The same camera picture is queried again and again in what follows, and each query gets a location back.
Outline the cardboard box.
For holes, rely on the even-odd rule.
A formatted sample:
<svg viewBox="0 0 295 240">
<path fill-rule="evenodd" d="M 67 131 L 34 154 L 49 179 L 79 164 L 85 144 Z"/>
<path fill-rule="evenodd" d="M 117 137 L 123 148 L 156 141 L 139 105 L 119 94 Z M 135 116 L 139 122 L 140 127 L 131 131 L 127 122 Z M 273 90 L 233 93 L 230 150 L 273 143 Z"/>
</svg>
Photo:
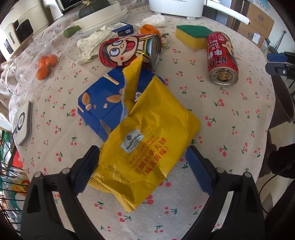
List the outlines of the cardboard box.
<svg viewBox="0 0 295 240">
<path fill-rule="evenodd" d="M 263 41 L 265 40 L 265 37 L 260 32 L 244 23 L 240 23 L 237 32 L 256 44 L 258 47 L 261 47 Z"/>
<path fill-rule="evenodd" d="M 253 3 L 246 2 L 246 13 L 250 26 L 269 37 L 275 21 Z"/>
</svg>

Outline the cream crumpled paper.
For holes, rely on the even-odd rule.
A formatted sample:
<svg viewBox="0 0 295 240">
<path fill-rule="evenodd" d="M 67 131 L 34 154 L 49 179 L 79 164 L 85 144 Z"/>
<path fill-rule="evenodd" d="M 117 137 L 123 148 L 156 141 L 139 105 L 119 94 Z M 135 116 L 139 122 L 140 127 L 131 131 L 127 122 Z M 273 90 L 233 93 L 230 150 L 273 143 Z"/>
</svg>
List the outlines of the cream crumpled paper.
<svg viewBox="0 0 295 240">
<path fill-rule="evenodd" d="M 98 49 L 105 41 L 118 36 L 117 33 L 104 26 L 102 29 L 93 32 L 89 37 L 78 40 L 79 58 L 77 63 L 90 62 L 93 56 L 98 55 Z"/>
</svg>

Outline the red milk drink can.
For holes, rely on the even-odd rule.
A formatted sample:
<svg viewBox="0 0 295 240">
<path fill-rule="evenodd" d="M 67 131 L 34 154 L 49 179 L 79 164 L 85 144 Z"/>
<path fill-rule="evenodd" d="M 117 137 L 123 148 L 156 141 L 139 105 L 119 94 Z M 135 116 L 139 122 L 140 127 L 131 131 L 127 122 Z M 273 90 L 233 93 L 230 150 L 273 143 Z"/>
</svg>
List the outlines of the red milk drink can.
<svg viewBox="0 0 295 240">
<path fill-rule="evenodd" d="M 211 32 L 206 37 L 207 72 L 215 85 L 229 87 L 239 79 L 239 69 L 230 38 L 223 32 Z"/>
</svg>

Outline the yellow snack bag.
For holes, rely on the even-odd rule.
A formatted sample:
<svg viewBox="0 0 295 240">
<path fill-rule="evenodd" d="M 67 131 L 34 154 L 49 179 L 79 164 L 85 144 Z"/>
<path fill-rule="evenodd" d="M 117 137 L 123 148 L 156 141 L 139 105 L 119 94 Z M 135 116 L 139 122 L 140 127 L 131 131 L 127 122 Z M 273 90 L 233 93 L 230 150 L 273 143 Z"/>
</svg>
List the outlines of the yellow snack bag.
<svg viewBox="0 0 295 240">
<path fill-rule="evenodd" d="M 103 144 L 89 184 L 134 211 L 167 177 L 200 130 L 200 120 L 181 105 L 157 76 L 140 97 L 142 56 L 126 66 L 119 125 Z"/>
</svg>

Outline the white crumpled tissue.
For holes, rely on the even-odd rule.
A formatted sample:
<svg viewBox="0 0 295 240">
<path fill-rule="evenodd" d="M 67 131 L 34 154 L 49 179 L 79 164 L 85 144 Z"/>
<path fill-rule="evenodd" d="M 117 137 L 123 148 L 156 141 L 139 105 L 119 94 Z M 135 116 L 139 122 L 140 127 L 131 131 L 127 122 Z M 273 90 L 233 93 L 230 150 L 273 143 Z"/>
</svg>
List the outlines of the white crumpled tissue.
<svg viewBox="0 0 295 240">
<path fill-rule="evenodd" d="M 156 28 L 166 27 L 166 19 L 163 15 L 152 15 L 144 18 L 140 23 L 137 23 L 137 27 L 143 27 L 144 25 L 151 25 Z"/>
</svg>

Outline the white air fryer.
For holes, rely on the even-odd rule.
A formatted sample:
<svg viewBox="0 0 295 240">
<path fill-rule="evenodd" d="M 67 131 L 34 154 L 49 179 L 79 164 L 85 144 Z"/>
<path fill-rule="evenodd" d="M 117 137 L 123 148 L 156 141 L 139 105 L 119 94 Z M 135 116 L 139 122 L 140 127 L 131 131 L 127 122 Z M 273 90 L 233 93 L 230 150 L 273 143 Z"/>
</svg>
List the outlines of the white air fryer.
<svg viewBox="0 0 295 240">
<path fill-rule="evenodd" d="M 9 23 L 4 30 L 1 30 L 1 53 L 4 58 L 9 60 L 33 33 L 34 29 L 27 17 Z"/>
</svg>

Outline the red cartoon face can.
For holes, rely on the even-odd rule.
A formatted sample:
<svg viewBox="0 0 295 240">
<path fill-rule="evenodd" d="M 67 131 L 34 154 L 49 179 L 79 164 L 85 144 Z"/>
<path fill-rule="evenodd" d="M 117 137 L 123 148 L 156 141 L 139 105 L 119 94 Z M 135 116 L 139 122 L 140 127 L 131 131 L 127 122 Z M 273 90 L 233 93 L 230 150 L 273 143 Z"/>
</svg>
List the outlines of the red cartoon face can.
<svg viewBox="0 0 295 240">
<path fill-rule="evenodd" d="M 161 51 L 161 39 L 158 35 L 129 35 L 103 42 L 98 56 L 108 68 L 128 66 L 138 56 L 143 56 L 143 67 L 155 69 Z"/>
</svg>

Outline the dark brown trash bin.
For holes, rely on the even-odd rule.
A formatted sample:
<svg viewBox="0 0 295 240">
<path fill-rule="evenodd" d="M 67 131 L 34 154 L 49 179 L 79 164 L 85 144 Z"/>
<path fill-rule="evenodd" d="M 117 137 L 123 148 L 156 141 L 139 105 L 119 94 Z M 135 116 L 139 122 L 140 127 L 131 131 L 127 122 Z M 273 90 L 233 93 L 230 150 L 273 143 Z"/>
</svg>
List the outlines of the dark brown trash bin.
<svg viewBox="0 0 295 240">
<path fill-rule="evenodd" d="M 285 122 L 291 123 L 294 119 L 294 104 L 287 86 L 280 76 L 272 76 L 272 82 L 275 90 L 275 108 L 270 128 Z"/>
</svg>

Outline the stacked white plates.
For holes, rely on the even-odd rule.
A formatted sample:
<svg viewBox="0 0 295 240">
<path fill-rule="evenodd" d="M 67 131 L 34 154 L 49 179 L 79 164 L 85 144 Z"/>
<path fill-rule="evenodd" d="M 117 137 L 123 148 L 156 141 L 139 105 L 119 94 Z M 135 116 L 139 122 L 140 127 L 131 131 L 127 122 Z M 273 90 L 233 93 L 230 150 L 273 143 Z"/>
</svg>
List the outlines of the stacked white plates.
<svg viewBox="0 0 295 240">
<path fill-rule="evenodd" d="M 74 25 L 81 28 L 77 31 L 78 35 L 89 37 L 103 26 L 125 21 L 127 18 L 128 8 L 121 6 L 119 1 L 110 1 L 110 6 L 74 21 Z"/>
</svg>

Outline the white electric cooking pot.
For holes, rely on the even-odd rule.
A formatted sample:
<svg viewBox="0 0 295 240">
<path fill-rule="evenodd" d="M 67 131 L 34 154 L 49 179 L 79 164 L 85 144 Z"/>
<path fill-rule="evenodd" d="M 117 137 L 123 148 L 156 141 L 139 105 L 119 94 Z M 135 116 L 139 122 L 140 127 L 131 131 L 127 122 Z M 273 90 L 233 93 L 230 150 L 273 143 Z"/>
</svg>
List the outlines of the white electric cooking pot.
<svg viewBox="0 0 295 240">
<path fill-rule="evenodd" d="M 167 14 L 173 16 L 183 16 L 188 20 L 195 20 L 202 17 L 204 6 L 221 11 L 246 25 L 250 24 L 249 18 L 228 8 L 216 1 L 204 0 L 150 0 L 148 1 L 150 10 L 155 14 Z"/>
</svg>

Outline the dark green pumpkin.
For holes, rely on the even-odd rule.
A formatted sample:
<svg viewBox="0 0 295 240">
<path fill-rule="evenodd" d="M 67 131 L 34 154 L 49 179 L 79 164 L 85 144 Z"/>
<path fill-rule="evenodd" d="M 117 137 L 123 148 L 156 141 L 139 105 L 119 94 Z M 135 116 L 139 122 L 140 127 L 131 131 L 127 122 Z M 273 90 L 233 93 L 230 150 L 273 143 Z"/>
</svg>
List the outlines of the dark green pumpkin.
<svg viewBox="0 0 295 240">
<path fill-rule="evenodd" d="M 96 11 L 110 6 L 110 2 L 108 0 L 82 1 L 82 4 L 83 7 L 79 10 L 79 18 L 84 18 L 87 15 L 91 15 Z"/>
</svg>

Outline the blue almond snack box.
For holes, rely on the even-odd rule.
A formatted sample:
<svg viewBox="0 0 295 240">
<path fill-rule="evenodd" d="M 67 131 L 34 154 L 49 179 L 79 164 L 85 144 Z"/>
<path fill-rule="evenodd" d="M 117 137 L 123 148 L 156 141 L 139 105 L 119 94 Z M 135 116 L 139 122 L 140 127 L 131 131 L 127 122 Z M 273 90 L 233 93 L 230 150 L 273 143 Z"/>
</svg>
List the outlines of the blue almond snack box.
<svg viewBox="0 0 295 240">
<path fill-rule="evenodd" d="M 125 85 L 122 70 L 122 67 L 112 69 L 78 98 L 79 115 L 103 141 L 121 121 Z"/>
</svg>

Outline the yellow green sponge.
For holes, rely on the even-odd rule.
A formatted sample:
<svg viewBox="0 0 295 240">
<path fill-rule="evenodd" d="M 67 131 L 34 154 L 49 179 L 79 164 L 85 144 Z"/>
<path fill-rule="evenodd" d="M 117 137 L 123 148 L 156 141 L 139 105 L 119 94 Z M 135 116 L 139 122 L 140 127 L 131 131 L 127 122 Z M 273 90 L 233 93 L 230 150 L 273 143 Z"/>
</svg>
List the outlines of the yellow green sponge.
<svg viewBox="0 0 295 240">
<path fill-rule="evenodd" d="M 175 35 L 187 47 L 194 50 L 207 47 L 206 38 L 213 31 L 200 25 L 177 25 Z"/>
</svg>

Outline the blue white small box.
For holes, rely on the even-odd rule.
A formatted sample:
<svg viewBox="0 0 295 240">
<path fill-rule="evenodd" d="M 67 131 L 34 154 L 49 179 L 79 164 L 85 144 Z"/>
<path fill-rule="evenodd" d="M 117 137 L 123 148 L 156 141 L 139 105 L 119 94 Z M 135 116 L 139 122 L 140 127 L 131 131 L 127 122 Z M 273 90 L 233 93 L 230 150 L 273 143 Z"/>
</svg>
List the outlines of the blue white small box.
<svg viewBox="0 0 295 240">
<path fill-rule="evenodd" d="M 119 37 L 125 37 L 134 33 L 133 25 L 123 22 L 112 25 L 112 31 L 117 33 Z"/>
</svg>

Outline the white wireless charger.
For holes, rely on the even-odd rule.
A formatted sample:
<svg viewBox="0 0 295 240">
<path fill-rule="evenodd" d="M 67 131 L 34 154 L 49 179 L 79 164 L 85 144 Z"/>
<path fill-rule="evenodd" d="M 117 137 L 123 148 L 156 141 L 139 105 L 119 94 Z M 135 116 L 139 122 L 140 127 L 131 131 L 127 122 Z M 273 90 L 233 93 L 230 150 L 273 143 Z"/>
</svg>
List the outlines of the white wireless charger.
<svg viewBox="0 0 295 240">
<path fill-rule="evenodd" d="M 15 143 L 23 146 L 30 139 L 32 132 L 32 103 L 27 101 L 18 113 L 15 131 Z"/>
</svg>

